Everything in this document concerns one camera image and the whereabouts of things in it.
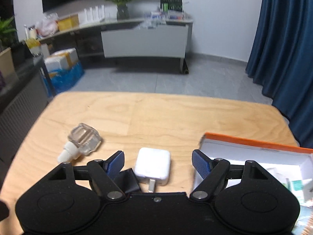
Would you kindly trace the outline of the black green product box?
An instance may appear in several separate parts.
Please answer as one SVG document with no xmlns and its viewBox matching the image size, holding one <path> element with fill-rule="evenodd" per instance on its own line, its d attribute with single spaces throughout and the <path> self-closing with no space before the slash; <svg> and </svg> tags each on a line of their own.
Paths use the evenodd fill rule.
<svg viewBox="0 0 313 235">
<path fill-rule="evenodd" d="M 160 0 L 160 9 L 163 12 L 170 11 L 183 11 L 183 0 Z"/>
</svg>

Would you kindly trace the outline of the black plug adapter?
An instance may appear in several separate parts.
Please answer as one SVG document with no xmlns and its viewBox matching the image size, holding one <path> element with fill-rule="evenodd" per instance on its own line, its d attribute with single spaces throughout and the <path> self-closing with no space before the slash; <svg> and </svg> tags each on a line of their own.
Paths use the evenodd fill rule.
<svg viewBox="0 0 313 235">
<path fill-rule="evenodd" d="M 121 171 L 114 179 L 114 183 L 125 193 L 140 193 L 141 187 L 132 168 Z"/>
</svg>

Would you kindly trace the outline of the orange white tray box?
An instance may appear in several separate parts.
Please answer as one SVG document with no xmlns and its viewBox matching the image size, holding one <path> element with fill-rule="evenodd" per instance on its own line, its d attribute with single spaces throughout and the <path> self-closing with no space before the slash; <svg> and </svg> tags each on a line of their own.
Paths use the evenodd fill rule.
<svg viewBox="0 0 313 235">
<path fill-rule="evenodd" d="M 230 162 L 225 189 L 209 200 L 192 200 L 192 227 L 208 234 L 292 234 L 300 205 L 311 193 L 312 151 L 219 134 L 205 134 L 199 149 L 210 159 Z M 301 180 L 294 196 L 283 178 Z"/>
</svg>

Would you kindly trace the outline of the white tv cabinet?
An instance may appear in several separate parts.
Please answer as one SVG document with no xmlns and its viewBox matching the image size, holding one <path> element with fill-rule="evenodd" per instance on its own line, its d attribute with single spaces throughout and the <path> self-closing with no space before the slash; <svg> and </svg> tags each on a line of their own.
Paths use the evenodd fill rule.
<svg viewBox="0 0 313 235">
<path fill-rule="evenodd" d="M 180 61 L 180 72 L 188 74 L 186 55 L 192 37 L 191 19 L 165 19 L 160 25 L 143 27 L 145 18 L 103 20 L 57 32 L 40 40 L 58 51 L 76 48 L 79 58 L 161 57 Z"/>
</svg>

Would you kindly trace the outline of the white router with antennas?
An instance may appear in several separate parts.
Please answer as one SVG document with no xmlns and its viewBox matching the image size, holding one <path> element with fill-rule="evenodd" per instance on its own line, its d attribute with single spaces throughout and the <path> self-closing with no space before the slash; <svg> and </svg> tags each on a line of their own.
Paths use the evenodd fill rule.
<svg viewBox="0 0 313 235">
<path fill-rule="evenodd" d="M 100 23 L 106 20 L 104 4 L 95 7 L 85 8 L 80 18 L 80 25 Z"/>
</svg>

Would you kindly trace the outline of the clutter on cabinet top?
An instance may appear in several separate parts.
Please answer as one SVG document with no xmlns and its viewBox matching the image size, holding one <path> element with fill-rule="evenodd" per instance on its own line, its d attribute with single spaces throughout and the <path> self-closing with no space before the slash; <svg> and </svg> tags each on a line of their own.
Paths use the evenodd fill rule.
<svg viewBox="0 0 313 235">
<path fill-rule="evenodd" d="M 144 20 L 136 28 L 137 29 L 155 29 L 162 25 L 178 25 L 185 26 L 193 23 L 188 14 L 173 10 L 155 11 L 144 14 Z"/>
</svg>

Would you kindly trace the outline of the white red plastic bag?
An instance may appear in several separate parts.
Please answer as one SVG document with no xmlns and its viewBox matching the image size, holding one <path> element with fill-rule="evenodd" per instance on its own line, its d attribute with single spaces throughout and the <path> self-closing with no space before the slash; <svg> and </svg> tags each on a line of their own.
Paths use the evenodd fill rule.
<svg viewBox="0 0 313 235">
<path fill-rule="evenodd" d="M 41 21 L 38 21 L 35 24 L 35 28 L 38 34 L 42 37 L 55 34 L 59 29 L 58 19 L 59 19 L 58 14 L 52 13 L 45 16 Z"/>
</svg>

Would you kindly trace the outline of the yellow cardboard box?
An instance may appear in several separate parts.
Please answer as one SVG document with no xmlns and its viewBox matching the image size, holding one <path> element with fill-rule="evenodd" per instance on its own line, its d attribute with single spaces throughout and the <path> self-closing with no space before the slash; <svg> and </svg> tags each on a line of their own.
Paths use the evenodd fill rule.
<svg viewBox="0 0 313 235">
<path fill-rule="evenodd" d="M 80 25 L 78 14 L 72 14 L 63 18 L 59 18 L 58 22 L 59 31 L 66 31 L 76 28 Z"/>
</svg>

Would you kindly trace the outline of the clear glass refill bottle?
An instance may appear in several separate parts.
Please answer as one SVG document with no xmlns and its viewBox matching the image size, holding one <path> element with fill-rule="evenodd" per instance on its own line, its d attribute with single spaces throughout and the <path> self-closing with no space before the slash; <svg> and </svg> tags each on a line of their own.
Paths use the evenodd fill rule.
<svg viewBox="0 0 313 235">
<path fill-rule="evenodd" d="M 68 141 L 57 158 L 58 163 L 71 162 L 82 155 L 88 156 L 103 142 L 99 132 L 85 123 L 74 127 L 67 138 Z"/>
</svg>

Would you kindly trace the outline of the dark blue curtain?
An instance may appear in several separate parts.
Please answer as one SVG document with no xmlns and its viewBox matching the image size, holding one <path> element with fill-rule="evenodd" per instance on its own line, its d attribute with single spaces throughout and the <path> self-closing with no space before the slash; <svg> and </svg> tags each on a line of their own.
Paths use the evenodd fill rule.
<svg viewBox="0 0 313 235">
<path fill-rule="evenodd" d="M 312 0 L 262 0 L 246 73 L 312 148 Z"/>
</svg>

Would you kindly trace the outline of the left green houseplant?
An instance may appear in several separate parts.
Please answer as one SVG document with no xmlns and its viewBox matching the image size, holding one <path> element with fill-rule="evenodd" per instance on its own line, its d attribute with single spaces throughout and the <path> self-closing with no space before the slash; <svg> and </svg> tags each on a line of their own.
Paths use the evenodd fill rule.
<svg viewBox="0 0 313 235">
<path fill-rule="evenodd" d="M 14 16 L 1 19 L 1 52 L 16 42 L 16 28 L 13 26 Z"/>
</svg>

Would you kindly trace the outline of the white yellow carton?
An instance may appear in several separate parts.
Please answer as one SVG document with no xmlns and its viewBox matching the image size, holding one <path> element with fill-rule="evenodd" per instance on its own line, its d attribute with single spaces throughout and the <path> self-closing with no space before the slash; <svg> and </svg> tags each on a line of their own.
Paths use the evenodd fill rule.
<svg viewBox="0 0 313 235">
<path fill-rule="evenodd" d="M 75 48 L 69 48 L 54 52 L 45 58 L 47 71 L 58 72 L 71 69 L 78 62 L 78 55 Z"/>
</svg>

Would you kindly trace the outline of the blue plastic bag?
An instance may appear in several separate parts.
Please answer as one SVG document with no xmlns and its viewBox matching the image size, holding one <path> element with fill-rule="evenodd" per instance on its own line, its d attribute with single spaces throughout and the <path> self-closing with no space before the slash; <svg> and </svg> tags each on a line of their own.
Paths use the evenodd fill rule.
<svg viewBox="0 0 313 235">
<path fill-rule="evenodd" d="M 80 78 L 84 75 L 84 69 L 80 61 L 78 61 L 69 70 L 56 70 L 49 74 L 55 93 L 59 94 L 71 89 Z"/>
</svg>

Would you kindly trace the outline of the black glass side table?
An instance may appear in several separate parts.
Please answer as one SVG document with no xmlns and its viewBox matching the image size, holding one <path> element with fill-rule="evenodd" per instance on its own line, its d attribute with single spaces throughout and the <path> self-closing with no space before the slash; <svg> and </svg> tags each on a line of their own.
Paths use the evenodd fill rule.
<svg viewBox="0 0 313 235">
<path fill-rule="evenodd" d="M 54 92 L 42 56 L 27 59 L 1 91 L 1 164 L 9 166 Z"/>
</svg>

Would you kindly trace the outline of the white power adapter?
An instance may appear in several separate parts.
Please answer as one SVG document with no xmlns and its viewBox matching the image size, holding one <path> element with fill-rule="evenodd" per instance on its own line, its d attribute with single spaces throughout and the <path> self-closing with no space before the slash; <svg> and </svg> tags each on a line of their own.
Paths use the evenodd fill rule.
<svg viewBox="0 0 313 235">
<path fill-rule="evenodd" d="M 171 154 L 167 150 L 142 147 L 139 150 L 134 174 L 140 183 L 154 193 L 158 185 L 167 185 L 170 176 Z"/>
</svg>

